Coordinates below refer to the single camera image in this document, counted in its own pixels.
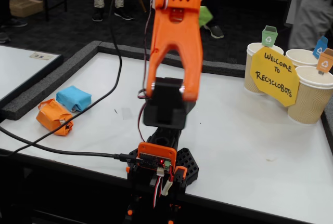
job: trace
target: orange 3d printed part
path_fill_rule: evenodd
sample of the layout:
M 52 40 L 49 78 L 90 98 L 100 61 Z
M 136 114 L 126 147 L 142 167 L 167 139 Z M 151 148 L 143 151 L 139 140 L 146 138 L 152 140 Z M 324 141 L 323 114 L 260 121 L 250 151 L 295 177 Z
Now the orange 3d printed part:
M 183 100 L 197 100 L 203 56 L 198 23 L 200 1 L 168 0 L 165 8 L 165 0 L 155 0 L 156 13 L 146 86 L 148 97 L 152 96 L 159 64 L 169 50 L 176 50 L 185 70 Z

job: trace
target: blue flag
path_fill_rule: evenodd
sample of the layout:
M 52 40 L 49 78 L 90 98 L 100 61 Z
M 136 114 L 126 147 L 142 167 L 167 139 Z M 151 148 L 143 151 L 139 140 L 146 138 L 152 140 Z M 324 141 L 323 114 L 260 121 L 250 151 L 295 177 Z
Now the blue flag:
M 319 59 L 321 53 L 324 52 L 327 48 L 328 39 L 325 36 L 322 36 L 318 41 L 316 48 L 313 51 L 313 55 Z

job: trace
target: ribbed paper cup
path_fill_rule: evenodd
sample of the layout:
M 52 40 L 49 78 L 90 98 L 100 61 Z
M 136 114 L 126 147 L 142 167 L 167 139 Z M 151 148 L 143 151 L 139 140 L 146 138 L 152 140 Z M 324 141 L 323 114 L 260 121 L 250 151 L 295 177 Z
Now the ribbed paper cup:
M 333 94 L 333 75 L 320 75 L 316 67 L 296 68 L 300 86 L 296 103 L 289 107 L 288 115 L 302 124 L 315 124 Z
M 260 91 L 258 89 L 258 87 L 255 85 L 255 83 L 250 75 L 250 70 L 251 70 L 252 56 L 263 47 L 264 46 L 261 43 L 252 43 L 252 44 L 248 45 L 247 56 L 246 56 L 244 88 L 247 91 L 250 91 L 257 95 L 264 95 L 265 93 Z M 284 51 L 278 46 L 273 46 L 270 48 L 273 49 L 274 51 L 277 51 L 278 53 L 280 53 L 282 55 L 284 53 Z
M 316 67 L 318 59 L 313 55 L 312 51 L 303 49 L 291 49 L 286 52 L 286 57 L 290 59 L 295 67 L 310 65 Z

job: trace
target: white tabletop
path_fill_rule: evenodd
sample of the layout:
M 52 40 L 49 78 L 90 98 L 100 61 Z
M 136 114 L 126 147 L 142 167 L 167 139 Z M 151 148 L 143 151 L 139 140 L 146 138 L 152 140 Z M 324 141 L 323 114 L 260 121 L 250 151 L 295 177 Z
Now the white tabletop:
M 93 95 L 114 85 L 118 57 L 98 53 L 57 91 L 70 85 Z M 161 65 L 158 76 L 182 78 L 180 68 Z M 118 88 L 74 120 L 67 137 L 52 135 L 40 144 L 68 151 L 129 153 L 140 137 L 137 117 L 143 104 L 143 61 L 123 58 Z M 251 95 L 242 78 L 202 74 L 200 94 L 187 117 L 178 148 L 189 148 L 200 171 L 186 193 L 312 223 L 331 223 L 333 156 L 321 122 L 303 126 L 268 96 Z M 49 97 L 55 98 L 56 92 Z M 28 140 L 47 133 L 35 119 L 37 107 L 18 121 L 0 125 Z M 141 124 L 144 138 L 154 127 Z M 0 148 L 24 145 L 0 133 Z M 126 178 L 125 163 L 105 157 L 68 156 L 30 147 L 24 154 Z
M 31 58 L 33 53 L 35 51 L 0 46 L 0 100 L 58 57 L 38 52 L 52 56 L 49 60 L 41 60 Z

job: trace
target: circuit board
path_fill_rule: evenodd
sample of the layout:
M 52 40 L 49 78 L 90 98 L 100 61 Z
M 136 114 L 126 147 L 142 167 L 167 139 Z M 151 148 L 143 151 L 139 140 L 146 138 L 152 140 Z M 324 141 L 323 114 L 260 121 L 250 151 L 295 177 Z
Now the circuit board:
M 157 169 L 162 167 L 165 170 L 169 170 L 171 164 L 170 159 L 160 156 L 141 153 L 140 158 L 144 160 L 143 162 L 140 162 L 140 166 L 144 168 Z

